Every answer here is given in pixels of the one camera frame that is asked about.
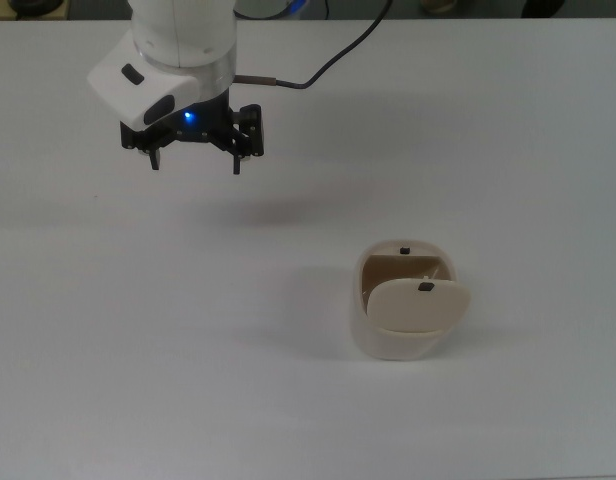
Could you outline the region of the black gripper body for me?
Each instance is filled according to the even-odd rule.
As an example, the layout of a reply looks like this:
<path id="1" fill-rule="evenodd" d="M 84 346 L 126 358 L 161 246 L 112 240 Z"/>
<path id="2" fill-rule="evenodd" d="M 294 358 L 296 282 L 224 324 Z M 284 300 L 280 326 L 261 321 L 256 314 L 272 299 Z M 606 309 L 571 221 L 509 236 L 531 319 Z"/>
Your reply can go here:
<path id="1" fill-rule="evenodd" d="M 233 145 L 232 110 L 228 90 L 221 95 L 178 110 L 160 122 L 166 136 L 163 146 L 173 142 Z"/>

